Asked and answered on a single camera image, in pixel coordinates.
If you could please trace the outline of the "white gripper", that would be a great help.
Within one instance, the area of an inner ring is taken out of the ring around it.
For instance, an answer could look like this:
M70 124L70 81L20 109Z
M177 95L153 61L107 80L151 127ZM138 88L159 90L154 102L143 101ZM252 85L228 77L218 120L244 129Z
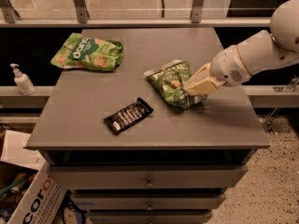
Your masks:
M219 86L234 87L249 81L251 74L243 63L237 45L218 53L212 63L206 63L191 76L183 89L191 96L215 92Z

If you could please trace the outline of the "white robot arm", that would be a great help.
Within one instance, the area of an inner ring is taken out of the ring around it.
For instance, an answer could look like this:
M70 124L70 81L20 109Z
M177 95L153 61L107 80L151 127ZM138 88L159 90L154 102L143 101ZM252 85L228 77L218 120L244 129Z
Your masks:
M234 87L265 70L298 64L299 0L279 6L270 19L270 31L261 32L219 52L183 89L191 96L210 94L220 86Z

